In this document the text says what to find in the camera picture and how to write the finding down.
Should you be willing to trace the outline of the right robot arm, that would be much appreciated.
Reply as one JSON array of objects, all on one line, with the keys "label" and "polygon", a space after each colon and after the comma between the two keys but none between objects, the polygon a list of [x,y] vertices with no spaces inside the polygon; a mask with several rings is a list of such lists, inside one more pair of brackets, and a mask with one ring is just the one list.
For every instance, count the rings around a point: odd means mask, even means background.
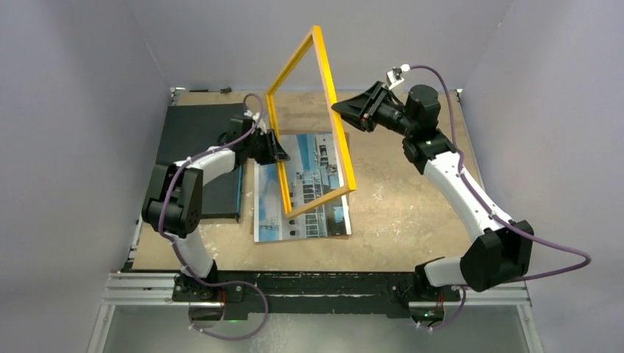
[{"label": "right robot arm", "polygon": [[376,82],[332,108],[361,131],[383,126],[401,135],[407,160],[439,189],[470,236],[471,246],[463,256],[416,266],[413,289],[418,297],[431,299],[447,285],[482,292],[528,272],[532,242],[513,229],[532,234],[531,225],[502,211],[464,167],[462,153],[438,128],[441,105],[434,88],[415,85],[401,102]]}]

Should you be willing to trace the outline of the yellow picture frame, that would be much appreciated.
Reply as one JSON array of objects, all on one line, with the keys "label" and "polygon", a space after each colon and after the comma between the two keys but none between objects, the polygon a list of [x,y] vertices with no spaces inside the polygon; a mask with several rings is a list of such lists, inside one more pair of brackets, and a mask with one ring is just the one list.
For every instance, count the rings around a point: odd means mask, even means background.
[{"label": "yellow picture frame", "polygon": [[332,190],[329,193],[313,200],[312,202],[308,202],[300,207],[295,208],[291,205],[291,196],[288,189],[288,180],[286,176],[286,166],[283,162],[279,162],[277,164],[277,176],[280,183],[280,193],[283,201],[283,209],[285,212],[285,216],[288,219],[295,218],[309,210],[315,209],[319,206],[322,206],[342,196],[346,196],[349,193],[357,190],[355,172],[352,165],[349,147],[347,144],[347,136],[345,133],[344,125],[341,122],[339,114],[332,109],[332,105],[337,102],[337,94],[333,81],[333,75],[330,68],[330,61],[328,59],[327,49],[325,46],[325,39],[323,36],[322,28],[319,25],[313,25],[311,27],[302,42],[291,55],[285,67],[277,75],[277,78],[273,81],[273,83],[266,91],[266,106],[269,112],[269,125],[274,130],[276,136],[280,137],[280,129],[278,124],[278,116],[274,101],[274,95],[277,93],[278,89],[286,81],[288,76],[296,68],[296,66],[310,49],[313,49],[315,52],[316,62],[318,64],[319,73],[322,78],[322,87],[325,94],[325,103],[327,106],[327,113],[331,122],[334,147],[335,150],[338,152],[337,162],[339,170],[343,176],[343,184],[335,190]]}]

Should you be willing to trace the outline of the building and sky photo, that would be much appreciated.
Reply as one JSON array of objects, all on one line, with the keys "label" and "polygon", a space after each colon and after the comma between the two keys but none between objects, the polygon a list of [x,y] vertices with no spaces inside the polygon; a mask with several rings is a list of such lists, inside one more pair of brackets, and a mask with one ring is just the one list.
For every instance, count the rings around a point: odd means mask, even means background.
[{"label": "building and sky photo", "polygon": [[[280,145],[290,157],[285,167],[292,208],[301,207],[342,186],[343,176],[338,169],[332,133],[282,135]],[[352,234],[346,196],[287,218],[276,165],[256,165],[254,187],[253,235],[256,243],[349,237]]]}]

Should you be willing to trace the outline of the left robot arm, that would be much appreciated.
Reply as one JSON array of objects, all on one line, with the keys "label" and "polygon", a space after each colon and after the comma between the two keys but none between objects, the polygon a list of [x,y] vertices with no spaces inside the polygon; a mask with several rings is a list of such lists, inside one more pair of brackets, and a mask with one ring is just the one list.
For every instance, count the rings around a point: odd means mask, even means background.
[{"label": "left robot arm", "polygon": [[217,145],[174,163],[155,164],[141,211],[143,222],[168,241],[182,275],[192,278],[191,292],[202,301],[215,298],[220,285],[216,261],[198,230],[204,186],[248,160],[271,165],[289,159],[263,114],[247,110],[230,123]]}]

